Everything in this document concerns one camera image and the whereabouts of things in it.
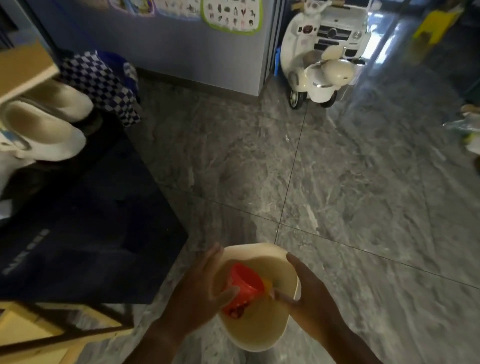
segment car headlight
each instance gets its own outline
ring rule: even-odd
[[[353,33],[353,39],[360,39],[361,38],[361,31],[357,30],[355,33]]]

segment black wheel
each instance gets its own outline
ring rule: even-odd
[[[333,105],[335,100],[336,100],[336,90],[333,92],[333,95],[330,98],[330,100],[328,100],[326,102],[321,102],[320,105],[322,105],[322,108],[329,108],[330,106]]]
[[[290,96],[288,97],[288,104],[294,110],[300,109],[303,102],[307,98],[306,92],[297,92],[290,89]]]

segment person's right hand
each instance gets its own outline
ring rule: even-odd
[[[287,253],[287,260],[299,277],[301,297],[295,301],[274,290],[275,300],[285,305],[307,334],[325,346],[333,331],[346,329],[347,325],[325,284],[293,254]]]

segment tiled floor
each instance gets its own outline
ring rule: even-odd
[[[81,362],[120,364],[195,253],[219,241],[296,254],[384,363],[480,363],[480,177],[441,128],[462,102],[454,87],[480,75],[480,51],[452,29],[412,65],[417,25],[385,31],[361,84],[328,115],[290,110],[277,79],[254,104],[141,80],[146,118],[130,135],[190,237],[135,334]],[[446,65],[452,51],[463,67]],[[263,353],[237,349],[213,321],[176,363],[332,360],[293,321]]]

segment blue and white checkered fabric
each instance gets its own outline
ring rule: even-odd
[[[123,70],[128,83],[115,75],[97,51],[64,58],[60,66],[63,82],[88,95],[97,108],[117,114],[122,125],[128,127],[140,121],[141,109],[136,99],[136,70],[127,62],[123,64]]]

